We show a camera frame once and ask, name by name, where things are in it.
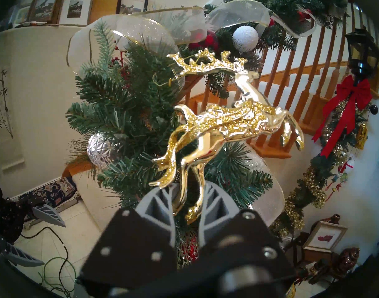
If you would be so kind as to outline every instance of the small picture frame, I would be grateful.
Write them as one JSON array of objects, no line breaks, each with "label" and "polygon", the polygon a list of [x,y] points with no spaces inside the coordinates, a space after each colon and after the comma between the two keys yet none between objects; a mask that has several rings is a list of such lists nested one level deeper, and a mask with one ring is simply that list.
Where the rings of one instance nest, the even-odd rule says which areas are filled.
[{"label": "small picture frame", "polygon": [[331,253],[346,231],[345,226],[319,221],[303,249]]},{"label": "small picture frame", "polygon": [[17,11],[13,18],[13,27],[16,27],[27,21],[31,4],[21,5],[17,7]]},{"label": "small picture frame", "polygon": [[118,5],[116,6],[116,13],[130,15],[146,11],[147,7],[148,0],[118,0]]},{"label": "small picture frame", "polygon": [[32,0],[27,21],[56,24],[60,6],[61,0]]},{"label": "small picture frame", "polygon": [[58,23],[62,25],[88,25],[92,3],[93,0],[62,0]]}]

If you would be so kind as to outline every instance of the red bow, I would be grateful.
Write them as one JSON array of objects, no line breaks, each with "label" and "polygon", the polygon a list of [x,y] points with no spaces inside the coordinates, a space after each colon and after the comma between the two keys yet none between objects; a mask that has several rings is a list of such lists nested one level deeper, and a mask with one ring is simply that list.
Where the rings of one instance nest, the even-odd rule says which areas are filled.
[{"label": "red bow", "polygon": [[349,75],[341,84],[337,84],[337,96],[329,100],[323,107],[324,120],[312,138],[314,142],[316,142],[317,139],[321,137],[324,124],[329,114],[338,106],[340,101],[345,100],[348,98],[348,96],[350,96],[350,98],[344,109],[344,112],[342,113],[337,127],[334,129],[328,142],[322,149],[321,156],[328,157],[330,155],[345,127],[347,127],[347,134],[350,134],[351,131],[355,128],[356,106],[358,106],[359,110],[363,110],[371,100],[369,81],[365,79],[359,82],[357,86],[353,86],[353,78],[351,75]]}]

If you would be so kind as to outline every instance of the cable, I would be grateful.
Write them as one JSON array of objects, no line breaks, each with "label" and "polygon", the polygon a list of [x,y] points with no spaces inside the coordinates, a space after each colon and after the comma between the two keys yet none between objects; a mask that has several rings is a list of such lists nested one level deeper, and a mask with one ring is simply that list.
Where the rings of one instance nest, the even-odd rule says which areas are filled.
[{"label": "cable", "polygon": [[[59,239],[59,241],[61,242],[61,244],[63,245],[63,247],[64,247],[64,249],[65,249],[65,251],[66,251],[66,253],[67,253],[67,257],[66,257],[66,258],[63,258],[63,257],[59,257],[59,256],[58,256],[58,257],[54,257],[54,258],[48,260],[48,261],[46,262],[46,264],[43,266],[43,276],[40,275],[40,273],[39,273],[39,275],[40,275],[40,277],[42,278],[42,280],[45,281],[45,283],[46,283],[47,285],[51,286],[51,288],[47,288],[47,289],[50,289],[51,291],[56,289],[56,290],[58,290],[58,291],[64,293],[65,296],[66,296],[67,298],[71,298],[70,293],[74,291],[75,287],[74,287],[72,290],[67,290],[67,289],[65,288],[65,286],[63,285],[63,283],[62,283],[62,281],[61,281],[61,271],[62,271],[62,269],[63,269],[65,263],[67,263],[67,262],[71,265],[71,267],[72,267],[72,269],[73,269],[73,273],[74,273],[74,275],[75,275],[75,278],[74,278],[74,279],[76,279],[76,271],[75,271],[74,266],[71,264],[71,262],[68,261],[68,250],[67,250],[67,248],[65,247],[65,244],[63,243],[63,241],[61,240],[61,238],[60,238],[60,237],[59,237],[59,236],[58,236],[58,235],[57,235],[57,234],[56,234],[56,233],[55,233],[50,227],[48,227],[48,226],[45,226],[44,228],[42,228],[39,232],[37,232],[37,233],[36,233],[35,235],[33,235],[33,236],[26,237],[26,236],[24,236],[23,234],[20,234],[20,236],[21,236],[21,237],[24,237],[24,238],[26,238],[26,239],[31,239],[31,238],[34,238],[34,237],[38,236],[42,231],[44,231],[44,230],[47,229],[47,228],[48,228],[49,230],[51,230],[51,231],[53,232],[53,234],[56,235],[56,237]],[[58,258],[61,258],[61,259],[64,260],[64,262],[62,263],[62,265],[61,265],[61,267],[60,267],[60,271],[59,271],[59,273],[58,273],[58,279],[59,279],[59,281],[60,281],[60,284],[56,284],[56,283],[51,284],[51,283],[49,283],[49,282],[46,281],[45,268],[46,268],[46,265],[49,264],[49,262],[51,262],[52,260],[58,259]]]}]

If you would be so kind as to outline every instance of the white ornament ball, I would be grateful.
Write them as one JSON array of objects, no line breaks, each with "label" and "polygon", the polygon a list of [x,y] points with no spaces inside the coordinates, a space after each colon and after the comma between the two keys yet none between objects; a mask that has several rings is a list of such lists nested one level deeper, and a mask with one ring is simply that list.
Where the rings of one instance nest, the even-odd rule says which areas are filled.
[{"label": "white ornament ball", "polygon": [[99,168],[108,168],[108,164],[116,160],[116,145],[106,141],[102,133],[96,133],[89,139],[87,155],[90,161]]},{"label": "white ornament ball", "polygon": [[233,43],[240,52],[252,51],[258,43],[257,31],[248,25],[243,25],[233,33]]}]

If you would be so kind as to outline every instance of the figurine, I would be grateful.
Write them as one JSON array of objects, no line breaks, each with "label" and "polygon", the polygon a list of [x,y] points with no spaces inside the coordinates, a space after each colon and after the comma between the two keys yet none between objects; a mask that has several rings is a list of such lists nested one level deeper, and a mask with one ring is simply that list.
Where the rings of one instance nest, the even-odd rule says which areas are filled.
[{"label": "figurine", "polygon": [[339,274],[346,274],[351,270],[358,261],[360,248],[346,248],[344,249],[337,261],[333,264],[333,270]]}]

